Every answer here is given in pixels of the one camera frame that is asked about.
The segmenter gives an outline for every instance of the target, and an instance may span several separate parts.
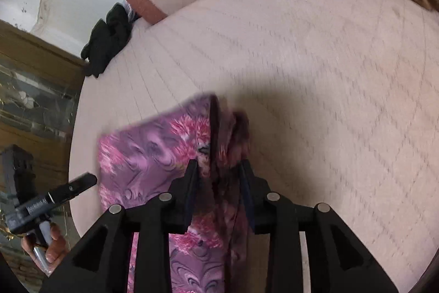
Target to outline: pink floral pattern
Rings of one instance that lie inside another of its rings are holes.
[[[223,293],[225,272],[230,271],[225,267],[234,267],[234,281],[245,262],[247,223],[239,205],[239,180],[228,168],[247,154],[247,117],[218,110],[219,126],[212,128],[212,103],[219,108],[215,96],[201,96],[99,141],[99,193],[105,210],[115,203],[126,208],[146,203],[182,176],[190,159],[198,161],[202,184],[192,224],[186,234],[170,235],[169,240],[173,293]],[[213,155],[212,134],[219,148]],[[137,242],[136,234],[128,293],[134,290]]]

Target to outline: hand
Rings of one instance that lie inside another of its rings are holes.
[[[66,248],[65,239],[64,237],[62,237],[58,225],[51,223],[50,235],[53,238],[53,242],[46,251],[46,259],[50,263],[48,272],[49,275],[52,274],[55,268],[58,267],[63,258],[69,252],[69,250]],[[38,268],[44,272],[43,268],[40,265],[40,261],[38,261],[38,259],[35,257],[35,254],[33,252],[33,246],[34,245],[29,237],[23,237],[23,239],[21,239],[21,247],[33,259]]]

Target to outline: silver handle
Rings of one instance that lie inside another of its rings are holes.
[[[33,248],[33,253],[35,254],[36,259],[40,262],[41,268],[43,269],[43,272],[49,276],[51,274],[50,272],[50,263],[46,259],[46,250],[44,248],[35,246]]]
[[[50,222],[43,221],[39,224],[39,227],[47,245],[50,246],[53,241],[52,236],[50,235]],[[44,273],[49,276],[52,272],[50,271],[50,263],[46,259],[46,249],[40,246],[35,246],[33,248],[33,252],[35,254],[35,257],[40,262],[41,268],[43,269]]]

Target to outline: floral fabric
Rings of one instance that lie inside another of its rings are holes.
[[[99,140],[99,192],[104,210],[146,203],[167,191],[197,159],[200,187],[195,213],[184,235],[170,235],[173,293],[239,291],[246,257],[247,221],[239,179],[229,168],[247,155],[244,113],[220,110],[204,95]],[[128,292],[133,292],[138,235],[134,236]]]

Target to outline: metal screw head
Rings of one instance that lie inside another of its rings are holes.
[[[274,191],[267,194],[267,199],[269,201],[278,201],[280,199],[280,195]]]
[[[160,201],[166,202],[172,199],[172,194],[171,193],[161,193],[159,195],[159,199]]]
[[[317,210],[319,210],[321,213],[327,213],[330,209],[331,207],[325,202],[321,202],[319,205],[317,205]]]
[[[120,206],[119,204],[111,205],[108,211],[112,214],[118,214],[122,211],[122,206]]]

